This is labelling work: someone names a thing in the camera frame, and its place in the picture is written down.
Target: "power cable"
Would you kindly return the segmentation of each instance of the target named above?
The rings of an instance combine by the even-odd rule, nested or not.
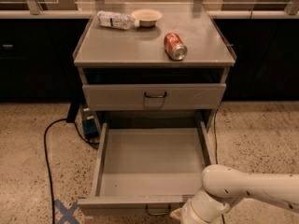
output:
[[[213,126],[214,126],[214,137],[215,137],[215,160],[216,160],[216,164],[218,164],[218,141],[217,141],[217,134],[216,134],[216,116],[218,113],[218,110],[220,109],[221,104],[219,104],[218,108],[216,109],[216,112],[214,114],[214,121],[213,121]],[[225,218],[224,218],[224,214],[221,214],[221,218],[222,218],[222,223],[225,224]]]
[[[49,176],[49,183],[50,183],[50,200],[51,200],[51,215],[52,215],[52,224],[55,224],[55,199],[54,199],[54,191],[53,191],[53,182],[52,182],[52,175],[51,175],[51,170],[50,170],[50,163],[49,163],[49,157],[48,157],[48,149],[47,149],[47,132],[49,128],[54,125],[55,123],[61,122],[61,121],[67,121],[67,119],[58,119],[52,122],[47,129],[44,132],[44,151],[45,151],[45,159],[46,159],[46,164],[47,164],[47,170],[48,170],[48,176]],[[90,145],[92,148],[98,149],[99,143],[92,143],[89,140],[86,140],[83,138],[81,133],[78,130],[78,125],[76,122],[73,122],[75,125],[75,128],[78,132],[79,137],[88,145]]]

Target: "speckled floor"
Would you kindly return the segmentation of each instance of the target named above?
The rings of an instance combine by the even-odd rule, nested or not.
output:
[[[51,223],[43,134],[50,123],[66,118],[68,108],[0,104],[1,223]],[[299,102],[224,102],[216,118],[219,163],[244,172],[299,174],[298,130]],[[209,139],[215,144],[213,129]],[[57,223],[177,223],[170,217],[83,216],[76,203],[91,191],[96,150],[65,122],[52,126],[47,140],[55,200],[61,202]],[[253,200],[224,216],[227,224],[299,223],[299,215]]]

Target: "countertop edge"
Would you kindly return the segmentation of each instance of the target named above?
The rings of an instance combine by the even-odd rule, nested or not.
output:
[[[289,15],[284,11],[219,11],[207,10],[212,19],[299,19],[299,13]]]
[[[27,11],[0,11],[2,19],[89,19],[93,15],[92,10],[86,11],[41,11],[38,15],[30,14]]]

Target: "bowl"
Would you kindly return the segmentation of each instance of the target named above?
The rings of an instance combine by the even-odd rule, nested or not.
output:
[[[156,24],[163,14],[155,9],[138,9],[131,13],[131,16],[140,21],[140,26],[151,27]]]

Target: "soda can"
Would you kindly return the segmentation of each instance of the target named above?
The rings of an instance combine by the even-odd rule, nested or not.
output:
[[[166,53],[176,61],[183,60],[188,51],[178,34],[175,33],[167,34],[164,37],[164,49]]]

